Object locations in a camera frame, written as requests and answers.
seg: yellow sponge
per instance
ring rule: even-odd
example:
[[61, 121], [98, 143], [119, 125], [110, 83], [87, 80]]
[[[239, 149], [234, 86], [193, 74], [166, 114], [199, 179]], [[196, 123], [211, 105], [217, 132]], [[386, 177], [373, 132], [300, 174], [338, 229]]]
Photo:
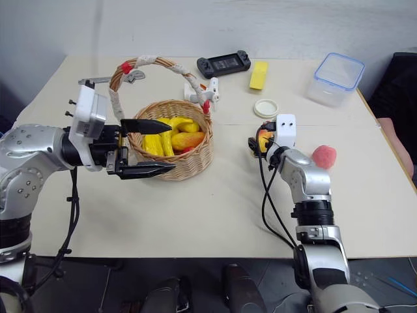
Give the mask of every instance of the yellow sponge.
[[266, 80], [266, 72], [268, 70], [267, 62], [255, 62], [249, 86], [254, 89], [263, 89]]

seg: basket handle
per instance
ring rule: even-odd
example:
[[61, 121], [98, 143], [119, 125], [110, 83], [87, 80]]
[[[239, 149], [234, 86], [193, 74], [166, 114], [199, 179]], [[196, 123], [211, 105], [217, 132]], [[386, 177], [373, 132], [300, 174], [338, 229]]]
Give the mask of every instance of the basket handle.
[[188, 80], [190, 85], [195, 90], [200, 106], [204, 105], [204, 102], [206, 101], [206, 97], [203, 94], [202, 88], [197, 82], [197, 78], [193, 74], [191, 74], [189, 70], [184, 68], [182, 65], [176, 64], [175, 62], [172, 62], [171, 60], [164, 59], [163, 57], [157, 57], [155, 55], [143, 55], [141, 57], [136, 57], [134, 59], [127, 60], [122, 65], [119, 65], [116, 68], [115, 73], [111, 77], [110, 87], [109, 87], [110, 101], [111, 101], [111, 105], [113, 106], [113, 112], [115, 114], [115, 117], [119, 120], [119, 122], [121, 119], [124, 119], [124, 113], [120, 104], [119, 94], [117, 91], [122, 85], [124, 77], [127, 74], [129, 74], [129, 72], [133, 68], [138, 68], [143, 65], [150, 65], [150, 64], [162, 65], [163, 67], [166, 67], [169, 70], [172, 70], [174, 73], [181, 74], [182, 76], [184, 76], [184, 78]]

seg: white jar lid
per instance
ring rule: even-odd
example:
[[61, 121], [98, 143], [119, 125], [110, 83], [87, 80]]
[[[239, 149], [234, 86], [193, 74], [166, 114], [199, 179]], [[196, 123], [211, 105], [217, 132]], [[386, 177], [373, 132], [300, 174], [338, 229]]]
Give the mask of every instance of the white jar lid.
[[269, 119], [278, 114], [278, 105], [271, 99], [261, 99], [255, 102], [253, 112], [263, 119]]

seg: white table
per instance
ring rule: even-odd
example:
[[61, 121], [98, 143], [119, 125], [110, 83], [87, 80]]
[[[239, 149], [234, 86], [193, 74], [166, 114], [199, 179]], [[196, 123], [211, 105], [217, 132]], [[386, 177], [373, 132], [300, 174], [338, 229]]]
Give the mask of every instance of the white table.
[[[77, 81], [109, 76], [126, 59], [98, 58], [99, 72], [92, 73], [90, 57], [67, 57], [17, 124], [70, 125], [64, 112], [74, 109], [67, 102], [78, 97]], [[174, 61], [201, 77], [195, 58]], [[252, 113], [260, 98], [272, 98], [280, 113], [296, 115], [296, 147], [305, 154], [322, 144], [337, 149], [330, 170], [332, 205], [348, 257], [417, 255], [416, 191], [360, 95], [353, 94], [340, 108], [316, 104], [303, 94], [318, 62], [267, 61], [263, 91], [249, 90], [251, 70], [220, 77], [221, 100], [212, 114], [215, 157], [198, 176], [179, 183], [157, 178], [121, 181], [105, 171], [80, 168], [81, 218], [71, 256], [291, 258], [292, 251], [263, 226], [259, 168], [247, 148], [248, 137], [263, 122]], [[185, 80], [180, 76], [157, 66], [141, 70], [145, 80], [126, 83], [119, 91], [127, 117], [151, 102], [182, 98]], [[163, 82], [163, 89], [157, 81]], [[107, 88], [102, 84], [96, 89], [108, 95]], [[108, 123], [115, 123], [111, 108]], [[51, 256], [60, 247], [68, 227], [69, 194], [68, 172], [54, 173], [46, 182], [33, 213], [32, 252]], [[294, 234], [291, 194], [278, 177], [272, 198]], [[269, 207], [267, 212], [268, 221], [280, 230]]]

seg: pink ball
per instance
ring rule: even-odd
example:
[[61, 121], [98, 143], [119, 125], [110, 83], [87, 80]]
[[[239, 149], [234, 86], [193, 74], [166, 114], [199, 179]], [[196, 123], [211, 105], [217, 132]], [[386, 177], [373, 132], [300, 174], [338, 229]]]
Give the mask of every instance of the pink ball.
[[336, 161], [336, 150], [328, 145], [321, 145], [314, 150], [311, 158], [318, 167], [327, 170], [331, 168]]

